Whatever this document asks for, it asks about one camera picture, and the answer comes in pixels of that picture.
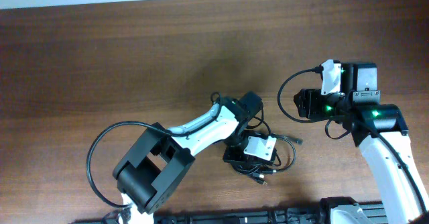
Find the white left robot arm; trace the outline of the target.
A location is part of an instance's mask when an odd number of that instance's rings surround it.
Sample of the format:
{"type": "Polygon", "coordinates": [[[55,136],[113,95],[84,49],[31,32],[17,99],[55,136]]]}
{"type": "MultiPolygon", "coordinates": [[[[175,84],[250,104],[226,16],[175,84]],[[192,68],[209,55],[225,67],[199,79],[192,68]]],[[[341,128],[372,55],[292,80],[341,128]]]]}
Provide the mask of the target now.
{"type": "Polygon", "coordinates": [[[119,223],[153,223],[156,212],[183,180],[197,154],[225,142],[223,160],[242,166],[246,174],[272,164],[276,137],[248,129],[263,109],[253,92],[240,99],[218,97],[208,112],[189,123],[168,129],[151,124],[113,170],[123,198],[119,223]]]}

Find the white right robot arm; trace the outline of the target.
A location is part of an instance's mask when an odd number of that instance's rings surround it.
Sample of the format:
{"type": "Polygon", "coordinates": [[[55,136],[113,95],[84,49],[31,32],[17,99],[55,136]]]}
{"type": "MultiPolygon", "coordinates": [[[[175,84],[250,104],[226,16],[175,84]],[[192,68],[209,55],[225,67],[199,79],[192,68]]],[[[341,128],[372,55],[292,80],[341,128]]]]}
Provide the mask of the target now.
{"type": "Polygon", "coordinates": [[[427,215],[428,194],[408,126],[398,106],[380,102],[376,65],[327,60],[311,71],[321,75],[322,86],[294,96],[300,122],[335,122],[352,136],[375,178],[389,223],[427,215]]]}

